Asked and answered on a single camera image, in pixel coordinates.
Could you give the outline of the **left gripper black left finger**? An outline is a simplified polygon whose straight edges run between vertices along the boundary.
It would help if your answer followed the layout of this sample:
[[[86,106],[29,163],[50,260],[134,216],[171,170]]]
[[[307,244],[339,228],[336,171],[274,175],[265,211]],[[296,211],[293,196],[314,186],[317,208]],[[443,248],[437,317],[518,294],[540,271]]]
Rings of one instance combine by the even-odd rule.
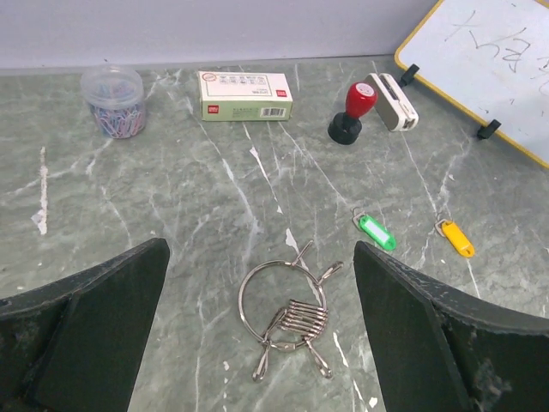
[[[164,286],[154,238],[1,300],[3,411],[125,411]]]

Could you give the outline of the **yellow tagged key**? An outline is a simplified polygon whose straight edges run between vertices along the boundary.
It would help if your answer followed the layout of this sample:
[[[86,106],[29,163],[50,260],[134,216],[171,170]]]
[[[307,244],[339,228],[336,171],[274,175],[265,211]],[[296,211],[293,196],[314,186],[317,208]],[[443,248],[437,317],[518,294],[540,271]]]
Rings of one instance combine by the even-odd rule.
[[[446,238],[461,256],[471,258],[475,254],[473,244],[454,221],[442,219],[434,227],[437,233]]]

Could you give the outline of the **green tagged key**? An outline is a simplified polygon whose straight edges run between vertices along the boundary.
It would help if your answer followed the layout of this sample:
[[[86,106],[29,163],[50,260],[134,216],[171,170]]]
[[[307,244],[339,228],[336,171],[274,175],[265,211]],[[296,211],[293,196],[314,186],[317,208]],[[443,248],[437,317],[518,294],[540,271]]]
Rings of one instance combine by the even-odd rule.
[[[366,233],[383,250],[393,251],[396,248],[394,235],[376,219],[357,208],[352,209],[352,214],[354,226]]]

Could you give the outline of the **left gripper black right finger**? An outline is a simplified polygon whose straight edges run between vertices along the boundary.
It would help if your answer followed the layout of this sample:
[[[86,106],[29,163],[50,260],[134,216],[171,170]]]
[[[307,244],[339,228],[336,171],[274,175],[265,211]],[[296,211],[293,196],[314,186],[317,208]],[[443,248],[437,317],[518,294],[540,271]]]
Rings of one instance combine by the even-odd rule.
[[[363,241],[353,267],[388,411],[545,411],[548,322],[473,297]]]

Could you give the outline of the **silver keys bunch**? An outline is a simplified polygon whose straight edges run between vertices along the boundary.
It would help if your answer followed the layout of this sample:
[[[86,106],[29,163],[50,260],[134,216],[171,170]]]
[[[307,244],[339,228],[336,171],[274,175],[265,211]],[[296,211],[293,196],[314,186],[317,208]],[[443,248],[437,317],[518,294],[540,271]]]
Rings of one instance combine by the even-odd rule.
[[[327,361],[313,347],[312,342],[325,330],[328,322],[328,310],[321,306],[314,306],[299,300],[289,300],[286,307],[282,307],[273,316],[266,330],[261,334],[259,342],[262,344],[262,355],[252,373],[254,382],[261,382],[268,370],[268,355],[270,349],[275,347],[271,336],[276,329],[290,331],[297,334],[300,343],[284,343],[281,351],[291,352],[296,348],[306,347],[321,375],[326,379],[333,378],[333,372]]]

